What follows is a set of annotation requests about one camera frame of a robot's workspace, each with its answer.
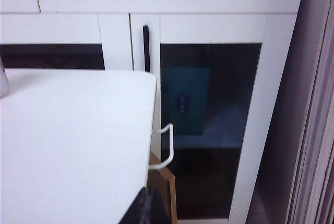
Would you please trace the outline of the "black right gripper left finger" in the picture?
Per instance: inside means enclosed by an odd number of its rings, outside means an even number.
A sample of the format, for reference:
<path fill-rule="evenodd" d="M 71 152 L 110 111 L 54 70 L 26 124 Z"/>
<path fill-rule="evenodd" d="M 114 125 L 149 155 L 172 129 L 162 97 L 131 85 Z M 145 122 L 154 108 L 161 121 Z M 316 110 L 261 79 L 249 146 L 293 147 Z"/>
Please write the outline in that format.
<path fill-rule="evenodd" d="M 150 195 L 143 187 L 125 214 L 125 223 L 150 223 Z"/>

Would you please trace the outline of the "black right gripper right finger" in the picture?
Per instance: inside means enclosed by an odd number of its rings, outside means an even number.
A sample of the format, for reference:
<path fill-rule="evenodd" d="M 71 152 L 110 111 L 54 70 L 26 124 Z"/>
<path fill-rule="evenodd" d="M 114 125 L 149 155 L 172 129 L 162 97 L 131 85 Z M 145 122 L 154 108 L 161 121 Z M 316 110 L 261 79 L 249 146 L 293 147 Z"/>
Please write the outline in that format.
<path fill-rule="evenodd" d="M 151 223 L 170 224 L 171 220 L 164 208 L 159 192 L 154 188 L 151 192 Z"/>

